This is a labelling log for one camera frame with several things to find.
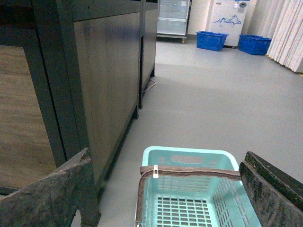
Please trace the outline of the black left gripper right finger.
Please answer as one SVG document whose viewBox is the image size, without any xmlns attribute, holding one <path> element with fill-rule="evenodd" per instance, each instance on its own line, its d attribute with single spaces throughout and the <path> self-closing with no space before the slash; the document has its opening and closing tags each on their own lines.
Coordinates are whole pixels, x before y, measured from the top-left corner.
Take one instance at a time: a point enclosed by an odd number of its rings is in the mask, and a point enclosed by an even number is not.
<svg viewBox="0 0 303 227">
<path fill-rule="evenodd" d="M 240 163 L 242 183 L 263 227 L 303 225 L 303 184 L 252 151 Z"/>
</svg>

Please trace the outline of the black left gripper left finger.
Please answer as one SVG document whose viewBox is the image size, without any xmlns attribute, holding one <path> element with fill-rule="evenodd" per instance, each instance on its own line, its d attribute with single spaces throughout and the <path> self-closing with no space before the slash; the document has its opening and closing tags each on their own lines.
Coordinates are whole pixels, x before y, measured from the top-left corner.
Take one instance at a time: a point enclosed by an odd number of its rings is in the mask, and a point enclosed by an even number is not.
<svg viewBox="0 0 303 227">
<path fill-rule="evenodd" d="M 70 227 L 76 212 L 82 227 L 101 218 L 89 149 L 54 172 L 0 200 L 2 227 Z"/>
</svg>

